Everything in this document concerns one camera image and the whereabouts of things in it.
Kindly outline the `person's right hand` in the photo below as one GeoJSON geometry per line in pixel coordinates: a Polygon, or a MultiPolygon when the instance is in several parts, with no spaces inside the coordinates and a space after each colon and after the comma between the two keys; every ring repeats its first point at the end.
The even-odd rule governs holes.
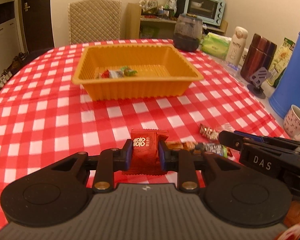
{"type": "Polygon", "coordinates": [[[294,200],[291,202],[283,223],[289,228],[300,223],[300,201],[294,200]]]}

